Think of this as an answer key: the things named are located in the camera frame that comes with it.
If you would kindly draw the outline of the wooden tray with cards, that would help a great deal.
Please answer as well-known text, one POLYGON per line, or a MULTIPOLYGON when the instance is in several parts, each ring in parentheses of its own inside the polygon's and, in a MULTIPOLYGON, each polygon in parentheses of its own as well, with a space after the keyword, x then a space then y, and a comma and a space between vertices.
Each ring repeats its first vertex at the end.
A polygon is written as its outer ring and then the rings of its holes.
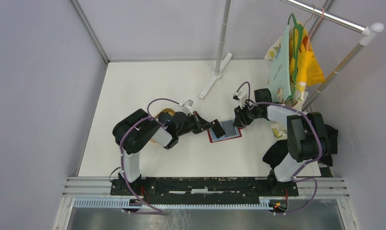
POLYGON ((159 120, 160 122, 166 122, 167 120, 170 120, 174 116, 174 114, 175 111, 173 109, 165 108, 157 115, 155 115, 154 118, 159 120))

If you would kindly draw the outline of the black VIP card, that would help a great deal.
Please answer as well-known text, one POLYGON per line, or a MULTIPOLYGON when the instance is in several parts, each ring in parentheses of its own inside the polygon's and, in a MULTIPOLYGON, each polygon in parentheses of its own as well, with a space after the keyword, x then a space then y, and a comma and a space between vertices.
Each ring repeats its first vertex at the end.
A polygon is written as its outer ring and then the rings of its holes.
POLYGON ((223 122, 223 129, 225 131, 225 136, 227 138, 234 137, 238 134, 236 127, 234 126, 233 120, 228 120, 223 122))

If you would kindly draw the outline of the red card holder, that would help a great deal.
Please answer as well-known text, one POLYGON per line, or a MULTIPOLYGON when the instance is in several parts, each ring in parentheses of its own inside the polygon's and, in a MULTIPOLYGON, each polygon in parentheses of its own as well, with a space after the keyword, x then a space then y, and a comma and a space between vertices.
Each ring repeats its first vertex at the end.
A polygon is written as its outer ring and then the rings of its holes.
POLYGON ((207 130, 210 143, 242 137, 239 127, 234 126, 234 120, 213 121, 213 127, 207 130))

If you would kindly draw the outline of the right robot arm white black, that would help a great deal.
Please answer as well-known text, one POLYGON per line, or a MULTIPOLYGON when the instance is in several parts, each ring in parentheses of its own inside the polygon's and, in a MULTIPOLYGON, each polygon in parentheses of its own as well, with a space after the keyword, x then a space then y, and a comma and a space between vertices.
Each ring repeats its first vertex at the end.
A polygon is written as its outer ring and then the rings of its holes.
POLYGON ((233 94, 238 101, 234 109, 233 125, 245 128, 253 120, 264 118, 285 125, 287 130, 287 154, 273 168, 272 179, 267 181, 267 191, 280 195, 285 182, 295 181, 295 177, 310 163, 318 161, 330 149, 329 137, 322 115, 318 112, 305 114, 285 104, 272 103, 268 89, 256 90, 257 101, 250 103, 248 96, 240 91, 233 94))

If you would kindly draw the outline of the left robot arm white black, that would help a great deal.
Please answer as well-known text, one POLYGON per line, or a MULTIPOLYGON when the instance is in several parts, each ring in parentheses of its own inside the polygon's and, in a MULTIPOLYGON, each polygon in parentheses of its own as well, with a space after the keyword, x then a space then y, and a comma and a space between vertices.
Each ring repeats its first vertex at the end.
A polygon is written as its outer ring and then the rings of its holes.
POLYGON ((124 178, 122 189, 128 195, 135 195, 140 190, 141 172, 139 160, 141 150, 155 141, 169 150, 179 142, 179 137, 188 133, 199 134, 213 128, 217 120, 203 119, 194 111, 170 113, 165 110, 158 117, 151 117, 143 109, 138 109, 121 122, 112 131, 116 144, 121 150, 121 176, 124 178))

